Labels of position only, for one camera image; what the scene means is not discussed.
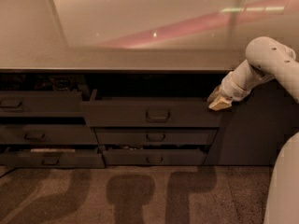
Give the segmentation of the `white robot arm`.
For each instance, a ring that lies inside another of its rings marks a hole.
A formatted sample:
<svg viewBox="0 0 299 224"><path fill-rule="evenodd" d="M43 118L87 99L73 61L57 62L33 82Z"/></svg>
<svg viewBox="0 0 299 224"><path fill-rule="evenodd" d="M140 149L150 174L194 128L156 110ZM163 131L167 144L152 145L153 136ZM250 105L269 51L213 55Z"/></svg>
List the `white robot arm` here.
<svg viewBox="0 0 299 224"><path fill-rule="evenodd" d="M214 111L245 99L256 86L272 79L299 102L299 63L293 49L261 36L249 42L245 61L209 95ZM270 181L263 224L299 224L299 133L284 144Z"/></svg>

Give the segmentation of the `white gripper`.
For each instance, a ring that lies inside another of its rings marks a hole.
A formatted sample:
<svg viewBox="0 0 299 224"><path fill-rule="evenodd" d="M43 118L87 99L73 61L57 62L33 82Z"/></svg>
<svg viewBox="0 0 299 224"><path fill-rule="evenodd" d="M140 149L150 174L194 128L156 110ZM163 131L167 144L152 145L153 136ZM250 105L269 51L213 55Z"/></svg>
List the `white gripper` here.
<svg viewBox="0 0 299 224"><path fill-rule="evenodd" d="M250 94L240 88L233 80L233 73L230 72L208 96L207 101L211 103L208 108L214 111L223 110L232 106L232 101L240 102Z"/></svg>

